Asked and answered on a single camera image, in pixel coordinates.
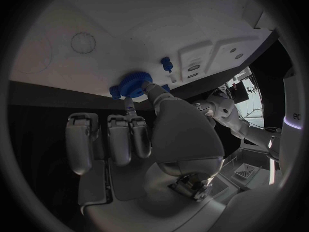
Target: purple light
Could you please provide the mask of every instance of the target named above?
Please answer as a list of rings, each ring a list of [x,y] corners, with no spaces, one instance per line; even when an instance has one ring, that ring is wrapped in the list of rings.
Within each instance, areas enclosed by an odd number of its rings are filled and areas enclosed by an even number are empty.
[[[283,118],[283,121],[284,121],[285,124],[287,124],[287,125],[289,125],[289,126],[295,128],[295,129],[301,130],[301,127],[300,127],[300,126],[293,125],[292,123],[290,123],[289,121],[286,120],[286,117]]]

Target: vent grille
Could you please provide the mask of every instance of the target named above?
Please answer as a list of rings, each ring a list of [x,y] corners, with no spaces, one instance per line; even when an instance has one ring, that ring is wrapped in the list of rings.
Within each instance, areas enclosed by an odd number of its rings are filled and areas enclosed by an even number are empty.
[[[243,164],[241,165],[234,173],[237,174],[238,176],[247,179],[252,172],[254,171],[255,167]]]

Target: robotic arm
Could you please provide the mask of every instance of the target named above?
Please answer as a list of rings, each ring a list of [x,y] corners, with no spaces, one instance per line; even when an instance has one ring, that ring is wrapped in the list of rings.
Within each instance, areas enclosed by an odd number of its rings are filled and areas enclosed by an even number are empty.
[[[279,161],[281,134],[250,126],[248,121],[239,117],[238,110],[232,99],[211,95],[207,100],[194,102],[194,105],[209,120],[211,118],[215,119],[221,125],[230,128],[232,135],[249,140],[267,150],[269,158]]]

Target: small blue cap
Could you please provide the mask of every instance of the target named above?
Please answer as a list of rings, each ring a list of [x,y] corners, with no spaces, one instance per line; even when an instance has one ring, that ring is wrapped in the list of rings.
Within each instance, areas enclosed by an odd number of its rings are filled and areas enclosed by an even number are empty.
[[[170,88],[168,86],[168,84],[161,86],[163,89],[165,89],[167,92],[170,91]]]
[[[171,63],[169,57],[162,58],[161,63],[163,64],[163,69],[165,71],[171,72],[171,70],[173,68],[173,64]]]
[[[119,92],[124,97],[140,97],[144,94],[142,90],[142,84],[144,81],[152,82],[151,76],[146,72],[137,72],[128,75],[119,84]]]
[[[114,100],[118,100],[121,98],[118,86],[110,87],[110,94],[113,96]]]

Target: blue plastic part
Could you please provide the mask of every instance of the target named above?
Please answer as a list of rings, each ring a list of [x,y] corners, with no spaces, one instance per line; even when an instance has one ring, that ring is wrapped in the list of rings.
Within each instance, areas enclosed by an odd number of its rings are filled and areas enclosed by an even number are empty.
[[[113,96],[114,100],[118,100],[121,98],[118,86],[110,87],[110,94]]]
[[[167,92],[170,92],[170,88],[168,84],[161,86],[163,89],[165,89]]]
[[[136,98],[144,94],[142,84],[144,81],[152,82],[151,76],[146,72],[137,72],[128,75],[119,84],[119,92],[124,97]]]
[[[171,72],[171,70],[173,68],[173,64],[171,63],[169,57],[162,58],[161,63],[163,64],[163,69],[165,71]]]

